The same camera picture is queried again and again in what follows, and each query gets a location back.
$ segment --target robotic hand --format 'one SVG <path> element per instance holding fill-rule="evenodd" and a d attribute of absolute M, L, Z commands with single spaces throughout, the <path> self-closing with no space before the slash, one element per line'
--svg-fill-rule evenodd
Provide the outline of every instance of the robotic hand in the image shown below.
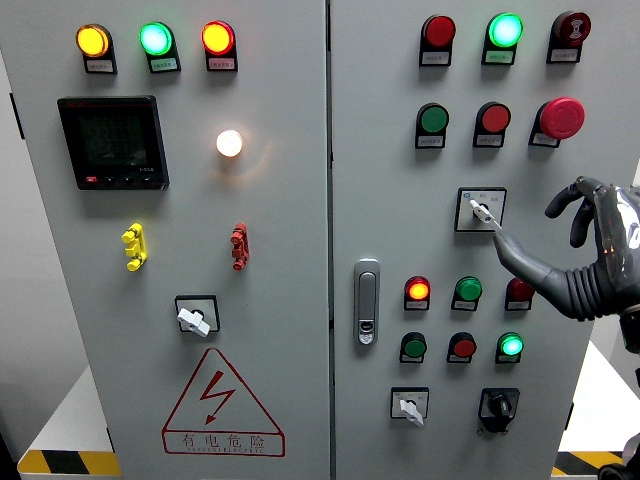
<path fill-rule="evenodd" d="M 584 245 L 593 220 L 598 258 L 588 267 L 562 271 L 527 254 L 516 238 L 496 229 L 500 263 L 545 297 L 560 313 L 580 321 L 617 313 L 625 347 L 640 353 L 640 189 L 622 189 L 587 177 L 551 201 L 545 214 L 556 218 L 583 198 L 570 243 Z"/>

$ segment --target digital meter display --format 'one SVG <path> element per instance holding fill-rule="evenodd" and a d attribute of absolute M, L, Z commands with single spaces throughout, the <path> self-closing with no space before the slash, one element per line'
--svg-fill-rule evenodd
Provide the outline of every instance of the digital meter display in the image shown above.
<path fill-rule="evenodd" d="M 58 109 L 78 188 L 169 185 L 153 96 L 61 98 Z"/>

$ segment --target yellow terminal block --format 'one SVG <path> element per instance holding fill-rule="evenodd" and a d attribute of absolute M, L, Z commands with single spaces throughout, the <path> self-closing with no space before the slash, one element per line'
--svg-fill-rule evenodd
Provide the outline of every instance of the yellow terminal block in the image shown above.
<path fill-rule="evenodd" d="M 142 225 L 134 223 L 123 234 L 122 242 L 126 244 L 124 253 L 131 258 L 127 270 L 135 272 L 147 261 L 147 245 L 144 241 Z"/>

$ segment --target gray metal panel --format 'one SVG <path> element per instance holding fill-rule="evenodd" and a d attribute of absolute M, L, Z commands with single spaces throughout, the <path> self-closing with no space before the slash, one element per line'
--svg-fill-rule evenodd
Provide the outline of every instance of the gray metal panel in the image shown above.
<path fill-rule="evenodd" d="M 547 66 L 551 25 L 572 9 L 593 22 L 582 61 Z M 515 65 L 481 67 L 489 20 L 512 10 L 524 22 Z M 458 187 L 506 187 L 504 227 L 527 249 L 561 268 L 594 260 L 593 248 L 568 245 L 571 213 L 549 220 L 543 211 L 578 175 L 631 183 L 640 152 L 640 97 L 631 94 L 640 10 L 631 1 L 335 0 L 331 14 L 337 478 L 547 478 L 591 325 L 561 317 L 539 296 L 530 312 L 504 312 L 511 276 L 491 234 L 454 234 L 456 195 Z M 420 29 L 434 14 L 456 22 L 452 65 L 418 68 Z M 562 95 L 582 101 L 584 127 L 557 150 L 528 147 L 538 108 Z M 511 109 L 505 146 L 473 149 L 476 112 L 489 101 Z M 416 151 L 416 113 L 429 102 L 449 111 L 447 146 Z M 352 334 L 353 265 L 361 258 L 377 259 L 381 270 L 370 348 L 357 347 Z M 431 282 L 426 313 L 403 311 L 413 275 Z M 465 275 L 484 286 L 477 312 L 450 309 Z M 426 337 L 422 365 L 398 362 L 409 331 Z M 474 335 L 478 351 L 469 365 L 447 364 L 449 339 L 460 331 Z M 497 339 L 508 331 L 524 338 L 522 362 L 496 365 Z M 394 386 L 429 388 L 423 429 L 389 418 Z M 506 435 L 477 433 L 489 387 L 520 390 Z"/>
<path fill-rule="evenodd" d="M 3 1 L 1 11 L 2 53 L 125 477 L 327 478 L 324 2 Z M 235 30 L 237 74 L 205 70 L 200 31 L 215 19 Z M 149 73 L 137 38 L 148 21 L 173 30 L 181 73 Z M 84 73 L 74 36 L 94 22 L 113 36 L 117 76 Z M 79 191 L 56 100 L 141 94 L 158 100 L 169 189 Z M 225 129 L 244 136 L 236 160 L 215 151 Z M 149 260 L 132 274 L 120 236 L 134 221 Z M 251 259 L 238 273 L 229 237 L 240 221 Z M 221 331 L 179 333 L 178 294 L 215 294 Z M 209 347 L 282 429 L 283 458 L 164 452 L 162 428 Z M 245 406 L 233 402 L 225 408 Z"/>

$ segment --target warning sign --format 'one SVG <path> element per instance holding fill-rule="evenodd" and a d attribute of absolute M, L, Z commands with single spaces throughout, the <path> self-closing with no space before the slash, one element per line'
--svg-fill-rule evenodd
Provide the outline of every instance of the warning sign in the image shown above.
<path fill-rule="evenodd" d="M 205 352 L 162 429 L 167 453 L 284 457 L 284 433 L 217 348 Z"/>

